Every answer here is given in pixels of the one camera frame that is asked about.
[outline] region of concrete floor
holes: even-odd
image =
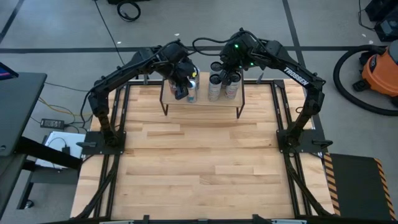
[[[369,1],[362,0],[362,7]],[[352,105],[338,94],[332,80],[333,67],[344,53],[339,51],[339,46],[370,42],[387,44],[381,43],[375,33],[358,25],[357,0],[151,0],[139,2],[142,17],[133,23],[122,21],[116,7],[105,0],[99,0],[98,4],[115,41],[120,42],[118,47],[159,45],[176,38],[190,45],[194,38],[203,36],[223,40],[240,27],[260,38],[278,40],[290,49],[294,49],[293,46],[315,46],[303,52],[297,48],[298,51],[289,53],[294,59],[304,59],[310,71],[318,72],[327,81],[320,117],[326,138],[334,141],[329,151],[379,158],[398,211],[398,168],[395,161],[398,159],[398,118],[372,114]],[[87,90],[100,76],[109,74],[121,64],[117,54],[112,52],[112,40],[92,0],[2,0],[1,5],[0,30],[7,33],[0,39],[0,61],[16,71],[44,72],[48,74],[50,83]],[[20,9],[8,27],[7,22],[16,5]],[[285,11],[287,7],[293,19],[290,22],[287,19],[289,12],[286,14]],[[365,14],[363,22],[371,25]],[[203,42],[199,45],[214,44]],[[316,48],[319,46],[335,48],[321,51]],[[133,53],[121,53],[123,60],[128,61]],[[195,54],[192,59],[206,71],[217,57]],[[348,60],[341,73],[343,83],[354,82],[358,78],[358,69],[356,58]],[[257,78],[260,74],[257,68],[248,71],[245,77]],[[286,76],[266,69],[264,78]],[[41,97],[77,113],[84,93],[46,85]],[[391,108],[388,99],[376,93],[362,93],[359,97]],[[40,103],[32,117],[72,120],[69,115],[51,111]],[[30,120],[24,136],[41,141],[49,132],[50,129],[41,129]],[[35,207],[16,210],[26,178],[27,173],[22,172],[0,223],[42,223],[69,217],[75,192],[75,186],[70,185],[37,184],[30,195]]]

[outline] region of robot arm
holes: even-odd
[[[99,119],[107,146],[117,146],[119,143],[118,136],[108,119],[109,93],[138,75],[158,72],[176,85],[175,98],[180,100],[187,96],[187,87],[190,85],[188,77],[195,71],[194,64],[187,56],[187,49],[179,40],[164,47],[146,48],[135,53],[129,63],[95,82],[88,93],[88,101],[94,116]]]
[[[228,79],[229,72],[241,68],[248,70],[258,66],[264,70],[269,67],[284,72],[307,90],[307,97],[301,113],[296,121],[289,124],[283,136],[286,147],[299,146],[300,135],[305,124],[321,110],[325,96],[322,93],[322,86],[326,81],[293,60],[278,41],[257,39],[252,33],[243,29],[235,33],[226,43],[220,53],[220,59],[223,62],[224,75],[222,78],[224,79]]]

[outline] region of shop vacuum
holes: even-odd
[[[398,110],[378,108],[363,102],[349,93],[341,84],[340,70],[344,62],[352,55],[363,52],[359,61],[364,66],[362,79],[353,84],[355,91],[371,89],[391,97],[393,105],[398,106],[398,40],[393,41],[388,47],[375,45],[362,45],[345,53],[335,66],[333,81],[337,90],[350,102],[373,113],[398,116]]]

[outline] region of wooden tabletop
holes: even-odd
[[[285,84],[295,119],[303,88],[292,80]],[[246,105],[239,119],[235,108],[185,105],[170,105],[164,116],[159,95],[160,86],[131,87],[112,219],[294,217],[269,85],[245,85]],[[99,130],[97,119],[91,128]],[[333,213],[321,160],[300,155],[308,188]],[[84,163],[72,217],[96,191],[102,160],[94,156]],[[304,213],[298,187],[297,195]]]

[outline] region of caution stripe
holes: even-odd
[[[333,204],[333,208],[335,209],[335,214],[340,215],[340,205],[338,203],[335,173],[333,172],[333,164],[331,162],[330,154],[325,153],[323,158],[325,161],[326,179],[328,181],[331,203]]]
[[[377,168],[379,168],[380,180],[381,180],[381,184],[383,185],[384,195],[386,196],[386,202],[387,202],[387,206],[389,207],[391,220],[397,220],[397,217],[394,213],[394,207],[392,206],[390,194],[388,192],[387,180],[386,180],[386,176],[384,175],[383,168],[381,166],[381,161],[380,161],[380,159],[376,159],[376,158],[374,160],[377,163]]]

